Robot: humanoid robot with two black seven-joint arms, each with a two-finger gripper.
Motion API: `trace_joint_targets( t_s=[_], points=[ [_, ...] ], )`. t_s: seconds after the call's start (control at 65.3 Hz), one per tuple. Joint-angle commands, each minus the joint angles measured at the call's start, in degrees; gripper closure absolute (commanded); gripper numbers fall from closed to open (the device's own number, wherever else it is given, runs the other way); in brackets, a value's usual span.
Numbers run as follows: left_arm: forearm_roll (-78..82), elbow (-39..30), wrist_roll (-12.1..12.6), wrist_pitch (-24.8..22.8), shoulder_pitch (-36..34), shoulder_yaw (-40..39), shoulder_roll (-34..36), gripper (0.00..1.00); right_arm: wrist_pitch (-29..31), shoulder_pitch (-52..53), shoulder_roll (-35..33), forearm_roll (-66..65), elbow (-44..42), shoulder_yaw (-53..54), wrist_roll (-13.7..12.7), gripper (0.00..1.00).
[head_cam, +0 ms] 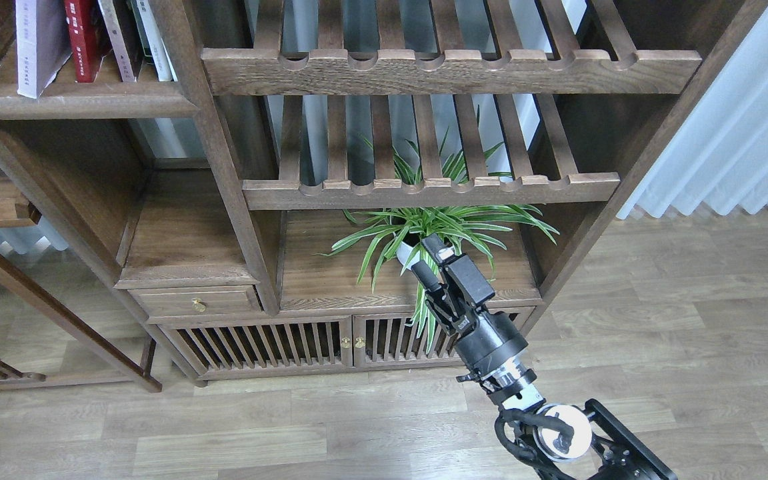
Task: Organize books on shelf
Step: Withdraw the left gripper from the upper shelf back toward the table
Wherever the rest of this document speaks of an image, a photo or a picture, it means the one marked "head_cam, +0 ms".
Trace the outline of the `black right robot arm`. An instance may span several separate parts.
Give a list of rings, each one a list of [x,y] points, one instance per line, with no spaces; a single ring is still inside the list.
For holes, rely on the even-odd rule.
[[[494,289],[469,256],[457,254],[436,235],[423,238],[430,261],[411,269],[426,292],[426,305],[448,335],[467,368],[458,377],[475,381],[499,408],[497,439],[510,455],[542,479],[567,479],[560,463],[589,451],[601,457],[595,479],[673,479],[674,472],[601,402],[583,408],[549,403],[534,386],[535,373],[522,358],[524,335],[503,312],[485,304]]]

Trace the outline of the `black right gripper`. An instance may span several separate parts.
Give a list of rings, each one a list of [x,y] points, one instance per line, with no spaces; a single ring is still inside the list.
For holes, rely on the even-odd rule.
[[[422,259],[411,270],[418,278],[425,295],[415,308],[418,320],[432,314],[443,327],[452,327],[452,307],[484,307],[494,297],[494,289],[476,264],[466,254],[455,254],[436,234],[421,240],[424,248],[439,268],[440,281]],[[530,370],[521,355],[528,343],[505,313],[482,313],[472,330],[464,331],[455,349],[469,371],[456,377],[457,382],[476,381],[487,388],[508,388],[516,383],[529,383]]]

